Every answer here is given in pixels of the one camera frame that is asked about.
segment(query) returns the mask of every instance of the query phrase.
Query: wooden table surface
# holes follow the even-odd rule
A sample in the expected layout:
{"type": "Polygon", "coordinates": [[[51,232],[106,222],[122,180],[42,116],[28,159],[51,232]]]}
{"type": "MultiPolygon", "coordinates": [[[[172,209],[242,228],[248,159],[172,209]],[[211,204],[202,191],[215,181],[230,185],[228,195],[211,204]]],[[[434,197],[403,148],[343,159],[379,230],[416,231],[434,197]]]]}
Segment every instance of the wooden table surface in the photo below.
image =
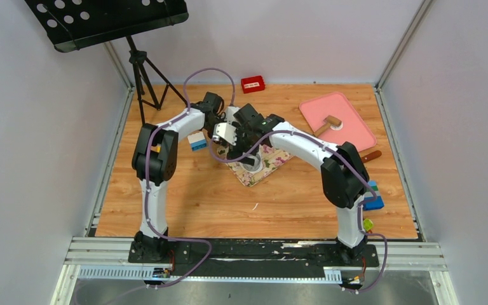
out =
{"type": "MultiPolygon", "coordinates": [[[[154,89],[161,95],[162,86],[154,89]]],[[[231,86],[188,88],[192,102],[202,100],[207,91],[224,97],[228,105],[231,86]]],[[[388,238],[417,238],[371,85],[269,85],[264,91],[250,94],[243,94],[237,85],[235,105],[250,103],[265,117],[275,113],[311,132],[298,106],[331,92],[345,94],[377,137],[377,145],[360,154],[376,149],[383,152],[365,166],[370,179],[377,181],[385,207],[364,212],[364,217],[374,222],[374,232],[388,238]]],[[[145,106],[146,120],[153,124],[166,121],[183,108],[184,103],[170,90],[161,111],[145,106]]],[[[134,100],[96,236],[133,236],[139,230],[141,189],[131,160],[140,127],[139,106],[134,100]]],[[[211,158],[208,149],[192,152],[187,139],[179,144],[177,171],[168,186],[166,214],[170,236],[335,238],[337,234],[336,209],[323,194],[320,172],[311,165],[292,158],[258,184],[245,187],[225,164],[211,158]]]]}

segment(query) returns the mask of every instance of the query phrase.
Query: music stand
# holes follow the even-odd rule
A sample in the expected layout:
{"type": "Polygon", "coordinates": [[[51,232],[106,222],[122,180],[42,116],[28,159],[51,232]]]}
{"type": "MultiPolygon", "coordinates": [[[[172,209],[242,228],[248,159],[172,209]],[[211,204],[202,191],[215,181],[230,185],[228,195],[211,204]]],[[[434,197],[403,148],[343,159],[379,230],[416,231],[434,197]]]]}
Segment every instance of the music stand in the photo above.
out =
{"type": "Polygon", "coordinates": [[[161,109],[167,90],[171,88],[186,104],[185,98],[162,72],[139,51],[132,35],[185,22],[188,11],[184,0],[25,0],[30,10],[48,34],[59,52],[67,53],[122,37],[130,46],[129,62],[137,89],[141,122],[145,124],[143,104],[161,109]],[[158,101],[144,67],[147,62],[165,81],[166,86],[158,101]],[[143,82],[152,101],[142,99],[143,82]]]}

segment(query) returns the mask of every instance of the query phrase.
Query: cable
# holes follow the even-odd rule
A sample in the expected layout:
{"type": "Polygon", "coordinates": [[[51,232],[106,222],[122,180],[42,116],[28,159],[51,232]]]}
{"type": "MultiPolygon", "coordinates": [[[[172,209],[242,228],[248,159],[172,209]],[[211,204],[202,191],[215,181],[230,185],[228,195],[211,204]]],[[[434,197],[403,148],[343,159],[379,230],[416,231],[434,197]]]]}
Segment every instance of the cable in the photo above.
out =
{"type": "Polygon", "coordinates": [[[169,253],[171,253],[171,271],[175,271],[175,251],[171,250],[169,253]]]}
{"type": "MultiPolygon", "coordinates": [[[[190,113],[190,108],[191,108],[191,102],[190,102],[190,98],[188,96],[188,93],[186,92],[186,85],[188,84],[188,81],[194,77],[195,75],[201,73],[201,72],[204,72],[204,71],[218,71],[218,72],[221,72],[223,74],[225,74],[229,80],[231,81],[231,85],[233,86],[233,94],[231,95],[231,103],[229,104],[230,106],[234,105],[234,95],[236,93],[236,89],[234,87],[234,81],[233,79],[231,78],[231,76],[226,72],[226,71],[223,71],[222,69],[218,69],[218,68],[204,68],[204,69],[201,69],[201,70],[198,70],[194,73],[192,73],[190,76],[188,76],[186,78],[186,80],[184,81],[184,84],[183,84],[183,87],[182,87],[182,92],[184,94],[184,98],[186,99],[186,112],[182,113],[180,116],[177,116],[176,118],[172,119],[171,121],[169,121],[168,123],[164,124],[164,125],[159,125],[159,127],[157,127],[157,129],[155,129],[153,131],[153,133],[151,134],[151,137],[149,138],[149,143],[147,145],[147,151],[146,151],[146,162],[145,162],[145,179],[147,180],[147,182],[150,181],[150,173],[149,173],[149,161],[151,159],[151,147],[153,146],[153,141],[154,141],[154,136],[162,129],[170,126],[171,124],[174,124],[178,121],[180,121],[182,118],[184,118],[185,116],[187,116],[189,113],[190,113]]],[[[176,280],[174,281],[171,281],[169,283],[164,283],[162,285],[147,285],[147,288],[148,287],[154,287],[155,289],[158,289],[158,288],[165,288],[165,287],[171,287],[173,285],[176,285],[178,283],[180,283],[183,279],[187,278],[193,271],[195,271],[206,259],[207,257],[210,255],[210,253],[212,252],[212,244],[208,241],[208,240],[201,240],[201,239],[195,239],[195,238],[177,238],[177,237],[169,237],[169,236],[165,236],[163,234],[161,234],[160,232],[158,232],[154,226],[151,224],[151,222],[149,221],[149,193],[151,191],[151,184],[150,183],[146,183],[146,186],[147,186],[147,194],[145,194],[145,209],[144,209],[144,213],[145,213],[145,219],[147,219],[147,225],[149,226],[149,228],[156,234],[158,235],[160,238],[163,238],[163,239],[166,239],[166,240],[169,240],[169,241],[185,241],[185,242],[191,242],[191,243],[204,243],[208,246],[208,251],[207,253],[205,254],[205,256],[195,265],[193,266],[193,268],[191,268],[188,272],[184,273],[184,275],[182,275],[180,278],[177,278],[176,280]]],[[[114,298],[113,300],[110,300],[106,303],[104,303],[103,305],[108,305],[108,304],[111,304],[115,301],[117,301],[118,299],[121,299],[122,297],[124,297],[125,295],[127,294],[130,294],[132,292],[135,292],[135,291],[138,291],[138,290],[141,290],[141,289],[145,289],[145,286],[139,286],[139,287],[135,287],[135,288],[132,288],[126,292],[123,292],[122,294],[120,294],[119,296],[117,296],[116,298],[114,298]]],[[[74,303],[76,305],[79,305],[79,303],[77,302],[77,296],[74,296],[74,303]]]]}
{"type": "MultiPolygon", "coordinates": [[[[240,161],[242,160],[243,158],[246,158],[247,156],[249,156],[252,151],[263,141],[265,140],[266,138],[270,137],[271,135],[275,135],[275,134],[278,134],[278,133],[288,133],[288,134],[291,134],[291,135],[298,135],[302,138],[305,138],[307,140],[309,140],[310,142],[318,145],[319,147],[323,147],[323,143],[321,143],[319,140],[317,140],[316,138],[308,135],[307,133],[302,133],[302,132],[292,132],[290,130],[275,130],[275,131],[272,131],[272,132],[269,132],[265,135],[263,135],[253,146],[252,148],[250,148],[247,152],[243,153],[242,156],[238,157],[238,158],[235,158],[235,159],[231,159],[231,160],[228,160],[228,159],[222,159],[220,158],[218,155],[216,155],[214,153],[214,149],[213,149],[213,141],[212,139],[210,139],[210,143],[209,143],[209,146],[208,146],[208,149],[210,151],[210,154],[212,155],[212,157],[214,159],[216,159],[217,161],[220,161],[220,162],[223,162],[223,163],[232,163],[232,162],[237,162],[237,161],[240,161]]],[[[343,165],[348,168],[351,173],[353,173],[353,175],[371,192],[371,194],[373,195],[373,197],[367,199],[367,200],[362,200],[362,202],[360,202],[358,204],[358,206],[356,207],[357,208],[357,211],[358,211],[358,219],[362,219],[362,208],[363,208],[363,205],[368,203],[368,202],[371,202],[371,201],[375,201],[377,199],[377,193],[375,193],[375,190],[373,190],[373,188],[371,186],[369,186],[369,184],[365,181],[365,179],[355,170],[355,168],[352,167],[352,165],[347,161],[345,160],[345,158],[343,158],[337,151],[331,149],[330,147],[326,146],[324,147],[324,149],[326,149],[329,153],[333,154],[337,159],[339,159],[343,165]]],[[[377,236],[377,237],[380,237],[383,239],[384,241],[384,259],[383,259],[383,265],[381,266],[381,270],[379,271],[379,276],[373,281],[373,283],[371,283],[368,287],[365,287],[363,289],[360,289],[360,290],[353,290],[353,289],[347,289],[349,290],[350,292],[354,292],[356,294],[358,294],[359,292],[366,292],[366,291],[369,291],[370,289],[372,289],[373,287],[375,287],[375,285],[377,285],[379,279],[382,277],[383,273],[384,273],[384,269],[386,267],[386,258],[388,256],[388,241],[386,240],[386,237],[382,234],[379,234],[379,233],[368,233],[366,231],[364,231],[363,227],[362,227],[362,222],[361,221],[358,221],[358,230],[360,230],[360,232],[362,234],[364,234],[365,236],[377,236]]]]}
{"type": "Polygon", "coordinates": [[[366,263],[365,263],[365,257],[362,256],[362,272],[359,275],[355,276],[355,279],[362,278],[362,281],[364,281],[364,279],[365,279],[365,270],[366,269],[367,269],[367,266],[366,266],[366,263]]]}
{"type": "MultiPolygon", "coordinates": [[[[146,151],[146,163],[145,163],[145,178],[146,180],[149,182],[150,181],[150,175],[149,175],[149,161],[150,161],[150,158],[151,158],[151,149],[150,147],[152,147],[153,145],[153,141],[154,141],[154,136],[162,129],[180,121],[182,118],[184,118],[185,116],[187,116],[189,113],[190,113],[190,108],[191,108],[191,103],[190,103],[190,99],[188,97],[188,94],[186,92],[186,85],[188,83],[188,81],[194,77],[195,75],[201,73],[201,72],[204,72],[204,71],[219,71],[223,74],[225,74],[229,80],[231,81],[231,84],[233,86],[233,94],[231,95],[231,103],[229,104],[230,106],[233,106],[234,105],[234,96],[235,96],[235,86],[234,86],[234,81],[233,79],[231,78],[231,76],[221,70],[221,69],[218,69],[218,68],[204,68],[204,69],[201,69],[201,70],[198,70],[194,73],[192,73],[190,76],[188,76],[186,78],[186,80],[184,81],[184,84],[183,84],[183,88],[182,88],[182,91],[184,93],[184,97],[186,99],[186,112],[183,112],[180,116],[177,116],[176,118],[172,119],[171,121],[169,121],[168,123],[164,124],[164,125],[159,125],[159,127],[157,127],[157,129],[155,129],[153,131],[153,133],[151,134],[150,138],[149,138],[149,142],[148,142],[148,145],[147,145],[147,151],[146,151]]],[[[269,132],[267,134],[265,134],[264,136],[262,136],[253,146],[252,148],[250,148],[250,150],[248,150],[247,152],[245,152],[244,154],[242,154],[242,156],[238,157],[238,158],[235,158],[235,159],[231,159],[231,160],[228,160],[228,159],[222,159],[220,158],[219,156],[217,156],[215,153],[214,153],[214,150],[213,150],[213,141],[212,139],[210,139],[210,143],[209,143],[209,146],[208,146],[208,149],[210,151],[210,154],[212,155],[212,157],[214,159],[216,159],[217,161],[220,161],[220,162],[223,162],[223,163],[232,163],[232,162],[237,162],[239,160],[242,160],[243,158],[246,158],[247,156],[249,156],[251,154],[251,152],[264,140],[266,139],[267,137],[271,136],[271,135],[274,135],[274,134],[277,134],[277,133],[288,133],[288,134],[291,134],[291,135],[298,135],[300,137],[303,137],[307,140],[309,140],[310,142],[312,143],[315,143],[316,145],[318,145],[319,147],[323,147],[323,144],[316,140],[315,138],[313,138],[312,136],[308,135],[307,133],[301,133],[301,132],[291,132],[290,130],[275,130],[275,131],[272,131],[272,132],[269,132]]],[[[365,179],[351,166],[351,164],[345,160],[337,151],[329,148],[329,147],[324,147],[328,152],[332,153],[336,158],[340,159],[341,162],[345,165],[345,167],[349,168],[349,170],[353,173],[353,175],[355,175],[355,177],[372,193],[373,197],[368,199],[368,200],[363,200],[362,202],[360,202],[357,206],[357,209],[358,209],[358,219],[361,219],[362,218],[362,207],[363,205],[366,203],[366,202],[369,202],[369,201],[374,201],[377,199],[377,194],[375,193],[375,191],[373,190],[373,188],[371,188],[368,183],[365,181],[365,179]]],[[[149,205],[149,193],[151,191],[151,185],[150,183],[146,183],[146,193],[145,194],[145,208],[144,208],[144,213],[145,213],[145,218],[147,219],[147,225],[149,226],[149,228],[156,234],[158,235],[160,238],[164,238],[166,240],[169,240],[169,241],[186,241],[186,242],[192,242],[192,243],[204,243],[208,246],[208,251],[207,253],[205,254],[205,256],[193,267],[191,268],[188,272],[186,272],[184,275],[182,275],[180,278],[174,280],[174,281],[171,281],[170,283],[167,283],[167,284],[162,284],[162,285],[147,285],[147,288],[148,287],[154,287],[155,289],[158,289],[158,288],[165,288],[165,287],[171,287],[173,285],[176,285],[178,283],[180,283],[184,278],[188,277],[193,271],[195,271],[206,259],[207,257],[210,255],[210,253],[212,252],[212,244],[208,241],[208,240],[201,240],[201,239],[193,239],[193,238],[176,238],[176,237],[169,237],[169,236],[165,236],[163,234],[161,234],[160,232],[158,232],[154,227],[153,225],[151,224],[151,222],[149,221],[149,209],[148,209],[148,205],[149,205]]],[[[379,236],[381,237],[383,240],[384,240],[384,259],[383,259],[383,265],[381,266],[381,270],[379,272],[379,276],[373,281],[373,283],[371,283],[371,285],[369,285],[368,287],[366,288],[363,288],[363,289],[360,289],[360,290],[352,290],[352,289],[348,289],[349,291],[352,291],[356,294],[358,294],[359,292],[366,292],[366,291],[369,291],[370,289],[372,289],[376,284],[377,282],[379,281],[379,279],[382,277],[383,273],[384,273],[384,268],[386,267],[386,257],[388,255],[388,241],[386,240],[386,237],[384,237],[384,235],[382,234],[379,234],[379,233],[367,233],[363,230],[362,228],[362,222],[358,222],[358,229],[360,230],[360,232],[362,232],[364,235],[366,236],[379,236]]],[[[116,298],[114,298],[113,300],[110,300],[109,302],[106,302],[104,303],[103,305],[108,305],[110,303],[113,303],[114,301],[117,301],[118,299],[122,298],[123,296],[129,294],[129,293],[132,293],[134,291],[137,291],[137,290],[140,290],[140,289],[143,289],[144,287],[141,286],[141,287],[135,287],[133,289],[130,289],[126,292],[123,292],[121,295],[117,296],[116,298]]]]}

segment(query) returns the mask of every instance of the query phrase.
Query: wooden hammer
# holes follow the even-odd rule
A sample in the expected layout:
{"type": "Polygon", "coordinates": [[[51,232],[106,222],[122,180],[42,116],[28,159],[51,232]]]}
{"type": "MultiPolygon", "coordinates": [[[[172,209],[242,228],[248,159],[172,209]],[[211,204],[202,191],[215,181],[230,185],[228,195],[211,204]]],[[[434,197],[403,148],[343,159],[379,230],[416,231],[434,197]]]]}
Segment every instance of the wooden hammer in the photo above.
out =
{"type": "Polygon", "coordinates": [[[336,118],[335,116],[327,116],[324,121],[326,121],[326,123],[323,126],[319,127],[319,129],[317,129],[315,132],[313,132],[313,135],[315,137],[319,137],[323,132],[326,132],[330,128],[330,126],[339,128],[342,124],[341,120],[336,118]]]}

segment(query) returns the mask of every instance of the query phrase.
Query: wooden handle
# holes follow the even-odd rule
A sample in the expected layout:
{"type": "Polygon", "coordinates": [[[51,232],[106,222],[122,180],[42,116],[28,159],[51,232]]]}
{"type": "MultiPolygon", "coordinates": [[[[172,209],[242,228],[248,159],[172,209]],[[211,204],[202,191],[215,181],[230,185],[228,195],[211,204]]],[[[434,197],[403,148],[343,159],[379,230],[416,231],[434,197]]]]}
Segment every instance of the wooden handle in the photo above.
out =
{"type": "Polygon", "coordinates": [[[365,156],[361,157],[362,163],[366,163],[366,162],[369,162],[371,160],[375,160],[382,155],[383,155],[382,151],[374,151],[372,153],[366,154],[365,156]]]}
{"type": "Polygon", "coordinates": [[[334,127],[340,127],[341,126],[341,120],[335,116],[327,116],[325,121],[332,124],[332,126],[334,126],[334,127]]]}
{"type": "Polygon", "coordinates": [[[315,137],[318,137],[323,132],[326,132],[329,128],[330,128],[330,123],[325,123],[323,126],[319,127],[319,129],[315,130],[315,132],[313,132],[313,135],[315,137]]]}

